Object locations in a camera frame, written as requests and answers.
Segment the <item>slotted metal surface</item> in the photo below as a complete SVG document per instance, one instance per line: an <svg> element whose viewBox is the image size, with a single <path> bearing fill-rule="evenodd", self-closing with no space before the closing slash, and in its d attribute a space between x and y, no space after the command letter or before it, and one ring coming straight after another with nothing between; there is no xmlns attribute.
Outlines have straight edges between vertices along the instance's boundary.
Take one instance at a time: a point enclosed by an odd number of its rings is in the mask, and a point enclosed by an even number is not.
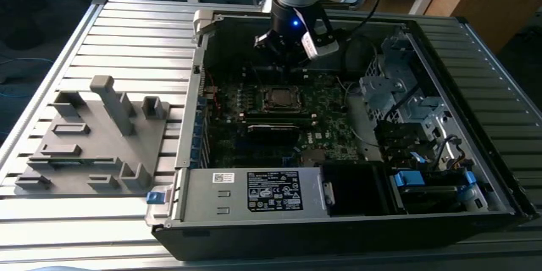
<svg viewBox="0 0 542 271"><path fill-rule="evenodd" d="M91 269L230 267L270 265L276 268L326 263L446 260L473 256L499 257L542 253L542 220L511 232L486 233L446 249L370 253L364 256L327 256L280 260L186 263L176 261L155 241L143 217L143 198L19 199L15 179L49 128L56 110L47 106L55 90L80 90L85 99L95 74L109 74L115 89L131 100L148 94L172 104L163 137L156 184L172 181L175 154L190 79L191 40L195 10L252 10L246 6L182 4L160 1L109 0L93 4L81 26L52 68L33 108L17 123L19 131L0 150L0 262L1 270L64 265ZM338 13L359 16L359 13ZM539 112L506 71L489 54L469 27L453 18L380 15L415 19L455 79L478 120L503 155L507 165L542 207L542 129Z"/></svg>

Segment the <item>open computer chassis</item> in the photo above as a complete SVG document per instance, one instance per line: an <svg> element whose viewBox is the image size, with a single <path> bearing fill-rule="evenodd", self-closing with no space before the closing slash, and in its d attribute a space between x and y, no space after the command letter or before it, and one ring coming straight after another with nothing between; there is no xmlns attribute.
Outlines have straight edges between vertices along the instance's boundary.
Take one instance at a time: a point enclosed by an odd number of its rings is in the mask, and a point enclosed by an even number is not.
<svg viewBox="0 0 542 271"><path fill-rule="evenodd" d="M176 259L434 248L538 216L414 21L371 20L336 56L288 71L252 51L268 15L200 11L195 24L152 227Z"/></svg>

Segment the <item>motherboard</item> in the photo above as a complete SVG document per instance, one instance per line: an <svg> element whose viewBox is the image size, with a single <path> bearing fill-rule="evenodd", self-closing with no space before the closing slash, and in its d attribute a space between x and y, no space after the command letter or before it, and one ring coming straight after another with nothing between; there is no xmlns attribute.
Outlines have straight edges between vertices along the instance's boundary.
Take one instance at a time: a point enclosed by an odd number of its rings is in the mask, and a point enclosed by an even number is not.
<svg viewBox="0 0 542 271"><path fill-rule="evenodd" d="M312 167L326 159L363 158L347 120L347 88L334 73L299 70L288 84L272 71L208 74L211 167Z"/></svg>

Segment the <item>power supply label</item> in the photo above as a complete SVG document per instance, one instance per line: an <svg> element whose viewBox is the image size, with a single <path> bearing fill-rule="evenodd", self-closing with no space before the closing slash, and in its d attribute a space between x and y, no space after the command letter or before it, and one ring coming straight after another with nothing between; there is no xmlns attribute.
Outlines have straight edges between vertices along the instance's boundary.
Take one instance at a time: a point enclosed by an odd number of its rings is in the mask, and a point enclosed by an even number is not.
<svg viewBox="0 0 542 271"><path fill-rule="evenodd" d="M300 211L303 209L299 172L248 172L247 185L251 212Z"/></svg>

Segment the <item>floor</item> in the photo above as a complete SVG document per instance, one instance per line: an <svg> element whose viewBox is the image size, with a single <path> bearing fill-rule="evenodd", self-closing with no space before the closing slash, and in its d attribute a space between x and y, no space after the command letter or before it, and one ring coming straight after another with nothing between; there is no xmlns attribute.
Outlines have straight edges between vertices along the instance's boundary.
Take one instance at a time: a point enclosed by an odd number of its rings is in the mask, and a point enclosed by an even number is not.
<svg viewBox="0 0 542 271"><path fill-rule="evenodd" d="M89 1L47 0L47 8L33 14L36 23L45 35L45 42L29 50L13 51L0 41L0 63L4 60L3 56L11 58L39 57L53 60L84 15ZM250 4L252 2L252 0L203 1L235 4ZM531 26L511 39L499 53L499 60L509 68L511 75L538 107L542 107L542 91L538 85L542 79L542 53L539 50L542 50L542 30L539 27ZM49 64L40 61L16 61L0 65L0 144L27 106L48 69Z"/></svg>

